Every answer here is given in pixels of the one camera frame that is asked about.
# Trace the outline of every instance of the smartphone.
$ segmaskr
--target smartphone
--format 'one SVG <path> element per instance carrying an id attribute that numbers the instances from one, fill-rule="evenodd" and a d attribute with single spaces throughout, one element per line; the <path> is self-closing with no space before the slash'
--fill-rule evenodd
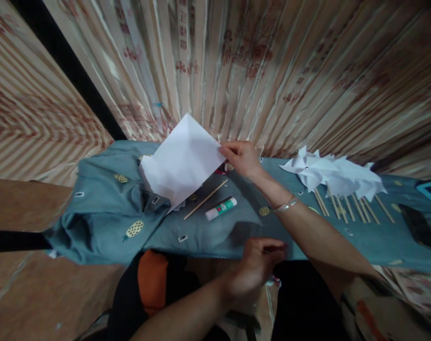
<path id="1" fill-rule="evenodd" d="M 422 212 L 403 204 L 398 204 L 398 206 L 401 209 L 403 217 L 405 217 L 414 240 L 420 245 L 431 249 L 431 228 Z"/>

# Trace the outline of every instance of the bamboo skewer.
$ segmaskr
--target bamboo skewer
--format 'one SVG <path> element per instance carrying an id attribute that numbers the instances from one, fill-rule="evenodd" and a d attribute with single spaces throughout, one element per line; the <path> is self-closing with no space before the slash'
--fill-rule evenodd
<path id="1" fill-rule="evenodd" d="M 326 215 L 326 216 L 330 216 L 329 211 L 327 210 L 327 207 L 326 207 L 326 206 L 325 206 L 325 204 L 324 204 L 324 200 L 323 200 L 323 198 L 321 197 L 321 195 L 319 194 L 319 191 L 318 191 L 318 188 L 317 188 L 317 187 L 315 188 L 315 193 L 316 193 L 316 195 L 319 197 L 319 200 L 321 201 L 321 204 L 323 205 L 323 209 L 325 210 L 325 215 Z"/>
<path id="2" fill-rule="evenodd" d="M 325 210 L 324 210 L 323 204 L 321 203 L 321 198 L 318 196 L 318 193 L 316 191 L 315 191 L 315 198 L 316 198 L 316 201 L 318 202 L 318 205 L 319 205 L 319 208 L 321 209 L 321 212 L 323 212 L 324 216 L 327 216 L 325 214 Z"/>
<path id="3" fill-rule="evenodd" d="M 346 201 L 346 205 L 348 207 L 348 211 L 349 211 L 349 214 L 351 215 L 352 221 L 356 221 L 356 218 L 354 217 L 354 213 L 351 210 L 351 204 L 349 203 L 347 196 L 344 196 L 344 200 Z"/>
<path id="4" fill-rule="evenodd" d="M 360 202 L 360 204 L 361 204 L 362 211 L 363 211 L 363 213 L 364 213 L 364 215 L 365 215 L 365 218 L 367 219 L 367 221 L 368 221 L 369 223 L 371 223 L 370 216 L 368 215 L 367 209 L 365 208 L 365 206 L 364 206 L 364 204 L 363 204 L 363 198 L 360 198 L 360 199 L 359 199 L 359 202 Z"/>
<path id="5" fill-rule="evenodd" d="M 225 181 L 223 181 L 221 184 L 220 184 L 220 186 L 218 186 L 216 189 L 214 189 L 214 191 L 211 193 L 211 194 L 209 194 L 207 197 L 206 197 L 206 199 L 204 199 L 202 202 L 200 202 L 199 204 L 198 204 L 198 206 L 197 207 L 195 207 L 189 214 L 187 214 L 186 216 L 185 216 L 185 218 L 184 218 L 184 220 L 187 220 L 187 218 L 189 217 L 189 216 L 191 216 L 198 208 L 200 208 L 201 207 L 201 205 L 202 204 L 204 204 L 206 201 L 207 201 L 207 199 L 209 199 L 210 197 L 212 197 L 213 195 L 214 195 L 214 193 L 215 192 L 217 192 L 226 182 L 228 181 L 228 179 L 226 179 Z"/>
<path id="6" fill-rule="evenodd" d="M 359 207 L 359 203 L 357 202 L 356 196 L 355 196 L 354 194 L 352 194 L 351 196 L 352 196 L 352 199 L 354 200 L 354 203 L 356 204 L 357 211 L 359 212 L 359 215 L 361 216 L 362 222 L 363 222 L 363 223 L 366 223 L 366 220 L 365 220 L 365 218 L 363 217 L 362 210 L 361 210 L 361 208 Z"/>
<path id="7" fill-rule="evenodd" d="M 395 224 L 395 220 L 392 218 L 392 216 L 390 215 L 390 213 L 386 210 L 386 207 L 383 205 L 381 199 L 379 199 L 379 197 L 376 194 L 375 194 L 375 198 L 379 202 L 379 205 L 382 207 L 382 210 L 387 215 L 387 217 L 390 219 L 390 221 Z"/>
<path id="8" fill-rule="evenodd" d="M 370 211 L 371 215 L 373 216 L 373 219 L 375 220 L 375 222 L 378 225 L 381 225 L 381 223 L 379 222 L 378 218 L 376 218 L 375 213 L 373 212 L 373 210 L 370 207 L 370 204 L 368 203 L 368 200 L 366 198 L 363 199 L 365 201 L 365 206 L 367 206 L 368 210 Z"/>
<path id="9" fill-rule="evenodd" d="M 330 190 L 329 184 L 327 184 L 327 190 L 329 191 L 330 198 L 332 199 L 332 204 L 334 205 L 337 218 L 340 219 L 340 214 L 338 213 L 338 207 L 337 207 L 337 204 L 335 203 L 334 196 L 332 195 L 332 191 Z"/>
<path id="10" fill-rule="evenodd" d="M 342 206 L 340 198 L 338 196 L 336 196 L 336 198 L 337 198 L 338 206 L 340 207 L 340 212 L 342 213 L 342 216 L 343 216 L 343 220 L 345 223 L 348 223 L 348 219 L 346 219 L 346 211 L 344 210 L 344 208 Z"/>

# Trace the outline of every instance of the curtain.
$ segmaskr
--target curtain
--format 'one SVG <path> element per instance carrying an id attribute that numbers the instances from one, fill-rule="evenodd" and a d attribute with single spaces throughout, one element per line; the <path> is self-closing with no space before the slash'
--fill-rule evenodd
<path id="1" fill-rule="evenodd" d="M 44 2 L 129 139 L 189 112 L 263 156 L 431 177 L 431 2 Z"/>
<path id="2" fill-rule="evenodd" d="M 0 179 L 73 186 L 112 139 L 21 16 L 0 0 Z"/>

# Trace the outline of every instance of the white glue stick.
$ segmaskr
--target white glue stick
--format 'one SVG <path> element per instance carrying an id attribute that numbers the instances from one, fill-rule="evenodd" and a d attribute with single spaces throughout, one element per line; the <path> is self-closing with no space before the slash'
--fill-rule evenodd
<path id="1" fill-rule="evenodd" d="M 217 218 L 219 215 L 225 213 L 230 208 L 233 208 L 237 205 L 236 199 L 233 197 L 228 199 L 227 201 L 221 203 L 220 205 L 214 207 L 212 210 L 209 210 L 206 212 L 206 218 L 207 220 L 211 221 L 215 218 Z"/>

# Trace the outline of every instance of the silver bracelet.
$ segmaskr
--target silver bracelet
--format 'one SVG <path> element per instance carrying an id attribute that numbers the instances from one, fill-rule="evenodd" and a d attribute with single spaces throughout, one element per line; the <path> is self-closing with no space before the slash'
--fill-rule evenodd
<path id="1" fill-rule="evenodd" d="M 297 201 L 298 201 L 298 199 L 295 196 L 293 196 L 290 201 L 288 201 L 284 205 L 281 205 L 279 208 L 276 208 L 275 210 L 272 210 L 272 212 L 277 213 L 277 212 L 286 211 L 288 208 L 290 208 L 290 206 L 294 206 L 297 203 Z"/>

